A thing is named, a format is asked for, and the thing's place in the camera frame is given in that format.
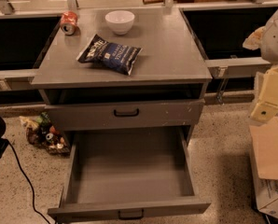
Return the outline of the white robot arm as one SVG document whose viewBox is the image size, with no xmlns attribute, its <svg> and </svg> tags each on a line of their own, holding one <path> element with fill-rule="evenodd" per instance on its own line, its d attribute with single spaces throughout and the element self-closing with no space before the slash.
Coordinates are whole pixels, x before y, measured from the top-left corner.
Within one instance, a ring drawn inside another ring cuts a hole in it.
<svg viewBox="0 0 278 224">
<path fill-rule="evenodd" d="M 262 75 L 250 119 L 268 122 L 278 114 L 278 9 L 267 23 L 256 29 L 244 42 L 245 49 L 260 49 L 261 58 L 272 64 Z"/>
</svg>

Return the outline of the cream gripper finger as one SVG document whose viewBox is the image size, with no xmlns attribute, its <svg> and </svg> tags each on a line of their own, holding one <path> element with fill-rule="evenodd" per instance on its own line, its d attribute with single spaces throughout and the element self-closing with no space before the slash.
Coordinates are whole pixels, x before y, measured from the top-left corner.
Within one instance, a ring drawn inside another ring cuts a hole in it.
<svg viewBox="0 0 278 224">
<path fill-rule="evenodd" d="M 255 77 L 255 99 L 250 109 L 250 119 L 266 123 L 278 114 L 278 65 Z"/>
<path fill-rule="evenodd" d="M 265 30 L 264 26 L 257 28 L 250 36 L 248 36 L 244 42 L 243 47 L 245 49 L 256 50 L 261 46 L 262 35 Z"/>
</svg>

